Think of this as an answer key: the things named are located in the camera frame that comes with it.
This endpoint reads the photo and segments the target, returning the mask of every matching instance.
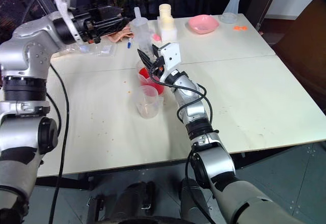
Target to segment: plastic measuring cup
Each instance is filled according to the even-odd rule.
[[[151,86],[141,86],[134,94],[134,102],[141,117],[153,118],[163,104],[163,97],[159,97],[157,90]]]
[[[151,86],[156,88],[159,95],[161,95],[164,92],[165,87],[160,84],[154,83],[152,81],[152,79],[149,77],[147,69],[145,68],[145,66],[141,61],[137,63],[137,71],[138,71],[137,76],[142,86]]]
[[[135,19],[131,22],[134,38],[138,42],[139,49],[153,60],[154,54],[152,51],[151,33],[147,24],[148,19],[141,16],[139,7],[134,8],[134,14]]]

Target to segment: plastic bottle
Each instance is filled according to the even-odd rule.
[[[132,30],[134,32],[135,40],[139,44],[139,49],[153,60],[154,54],[152,51],[151,34],[148,28],[148,19],[141,16],[139,7],[134,8],[135,19],[132,20]]]
[[[238,20],[238,8],[240,0],[230,0],[220,20],[226,24],[234,24]]]
[[[158,9],[159,17],[157,21],[162,42],[177,41],[177,28],[174,24],[174,18],[171,16],[171,6],[169,4],[161,4]]]

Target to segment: clear plastic bag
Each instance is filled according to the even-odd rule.
[[[84,53],[98,57],[114,57],[116,55],[117,44],[111,42],[108,38],[101,38],[101,42],[85,43],[79,46],[77,43],[67,45],[65,50],[55,53],[52,58],[64,56],[69,53]]]

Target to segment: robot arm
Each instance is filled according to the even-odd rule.
[[[63,14],[22,24],[0,45],[5,96],[0,102],[0,223],[21,223],[27,215],[38,167],[58,144],[57,125],[46,117],[52,54],[74,42],[98,43],[100,36],[120,31],[129,22],[117,17],[119,8],[75,9],[72,2],[56,0]]]
[[[196,83],[184,72],[177,70],[177,65],[181,63],[177,43],[168,43],[161,48],[154,46],[153,50],[158,57],[154,63],[139,50],[143,63],[152,71],[152,75],[167,85],[199,91]],[[179,107],[199,98],[198,94],[180,88],[172,88],[172,93]],[[202,101],[183,108],[180,115],[192,144],[191,165],[196,181],[201,187],[212,191],[227,223],[302,223],[254,185],[236,177],[234,163],[224,148],[218,131],[213,130]]]

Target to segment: pink plate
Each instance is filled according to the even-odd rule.
[[[214,31],[220,24],[210,15],[202,14],[192,17],[189,26],[199,34],[205,34]]]

